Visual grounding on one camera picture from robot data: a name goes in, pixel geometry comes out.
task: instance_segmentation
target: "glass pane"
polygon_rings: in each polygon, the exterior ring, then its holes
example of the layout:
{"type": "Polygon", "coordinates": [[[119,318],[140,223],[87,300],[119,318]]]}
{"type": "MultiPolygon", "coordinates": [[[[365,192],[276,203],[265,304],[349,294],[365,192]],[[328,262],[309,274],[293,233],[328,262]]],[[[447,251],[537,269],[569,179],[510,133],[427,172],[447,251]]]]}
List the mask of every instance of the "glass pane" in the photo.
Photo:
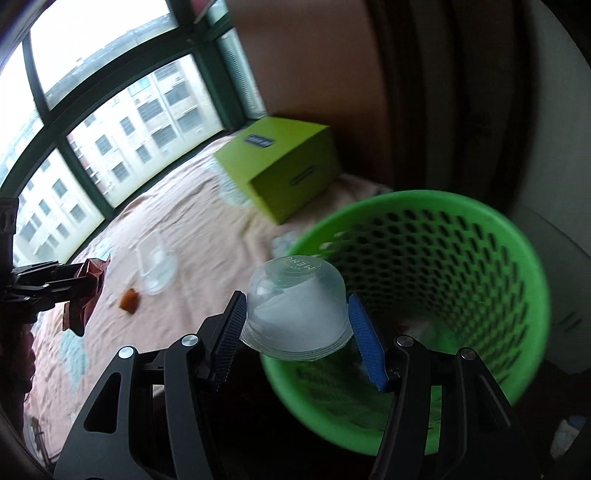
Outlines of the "glass pane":
{"type": "Polygon", "coordinates": [[[222,129],[192,57],[159,68],[101,105],[68,135],[113,206],[222,129]]]}
{"type": "Polygon", "coordinates": [[[49,107],[114,58],[175,26],[165,0],[57,0],[31,29],[49,107]]]}
{"type": "Polygon", "coordinates": [[[0,74],[0,184],[43,123],[33,103],[21,45],[0,74]]]}
{"type": "Polygon", "coordinates": [[[19,195],[16,265],[65,262],[104,220],[57,150],[19,195]]]}
{"type": "Polygon", "coordinates": [[[209,20],[209,24],[213,25],[227,13],[228,8],[226,6],[226,0],[216,0],[207,11],[207,19],[209,20]]]}
{"type": "Polygon", "coordinates": [[[261,94],[256,87],[255,78],[252,75],[250,65],[244,55],[244,50],[238,40],[236,29],[218,39],[218,44],[224,55],[224,60],[232,76],[244,110],[249,118],[260,118],[267,114],[265,105],[262,103],[261,94]]]}

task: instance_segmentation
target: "white object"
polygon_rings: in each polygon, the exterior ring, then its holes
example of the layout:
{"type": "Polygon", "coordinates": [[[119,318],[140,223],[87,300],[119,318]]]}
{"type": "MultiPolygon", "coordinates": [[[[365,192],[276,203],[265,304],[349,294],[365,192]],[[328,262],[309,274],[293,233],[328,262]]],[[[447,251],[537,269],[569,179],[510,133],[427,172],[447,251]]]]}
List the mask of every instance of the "white object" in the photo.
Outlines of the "white object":
{"type": "Polygon", "coordinates": [[[136,253],[143,292],[156,295],[168,287],[177,272],[177,259],[164,247],[160,232],[150,232],[138,244],[136,253]]]}
{"type": "Polygon", "coordinates": [[[317,360],[353,335],[343,277],[320,258],[293,255],[260,266],[247,311],[242,341],[282,360],[317,360]]]}

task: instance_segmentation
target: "green laundry basket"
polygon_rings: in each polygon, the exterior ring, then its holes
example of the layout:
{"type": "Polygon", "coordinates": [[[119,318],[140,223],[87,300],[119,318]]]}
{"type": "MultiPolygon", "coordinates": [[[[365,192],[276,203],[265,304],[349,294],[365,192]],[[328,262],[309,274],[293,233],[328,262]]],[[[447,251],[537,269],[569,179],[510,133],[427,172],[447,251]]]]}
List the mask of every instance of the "green laundry basket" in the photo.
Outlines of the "green laundry basket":
{"type": "MultiPolygon", "coordinates": [[[[291,254],[331,262],[378,321],[428,315],[437,333],[424,343],[448,353],[474,348],[512,403],[543,358],[550,301],[540,262],[517,227],[480,202],[431,190],[373,197],[320,222],[291,254]]],[[[261,359],[304,425],[376,455],[391,397],[367,381],[354,345],[315,362],[261,359]]],[[[426,454],[437,452],[440,413],[433,387],[426,454]]]]}

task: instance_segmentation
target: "pink bedsheet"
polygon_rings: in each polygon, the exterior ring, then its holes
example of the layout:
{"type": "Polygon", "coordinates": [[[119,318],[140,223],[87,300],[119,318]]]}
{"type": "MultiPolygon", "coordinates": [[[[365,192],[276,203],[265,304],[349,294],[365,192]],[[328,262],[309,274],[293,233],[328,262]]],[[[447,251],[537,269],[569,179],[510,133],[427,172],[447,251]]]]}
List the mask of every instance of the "pink bedsheet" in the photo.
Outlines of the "pink bedsheet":
{"type": "Polygon", "coordinates": [[[287,223],[277,226],[256,210],[225,176],[213,153],[217,140],[140,195],[79,255],[111,251],[102,293],[83,338],[61,331],[63,305],[40,321],[34,350],[37,372],[25,413],[38,418],[48,454],[66,440],[95,382],[124,345],[140,352],[166,348],[195,332],[205,317],[220,313],[234,290],[246,291],[257,266],[285,253],[316,222],[378,193],[379,187],[342,175],[287,223]],[[135,247],[158,228],[178,258],[166,291],[143,295],[138,311],[118,308],[128,287],[141,291],[135,247]]]}

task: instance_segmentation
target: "lime green box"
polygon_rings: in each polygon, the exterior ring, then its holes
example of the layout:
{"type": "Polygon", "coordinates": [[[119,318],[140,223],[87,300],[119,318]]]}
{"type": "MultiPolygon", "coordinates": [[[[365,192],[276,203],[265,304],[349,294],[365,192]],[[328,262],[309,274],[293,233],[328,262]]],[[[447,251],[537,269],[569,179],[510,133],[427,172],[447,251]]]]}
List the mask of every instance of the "lime green box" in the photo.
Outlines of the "lime green box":
{"type": "Polygon", "coordinates": [[[216,152],[230,178],[276,223],[341,172],[326,125],[267,116],[216,152]]]}

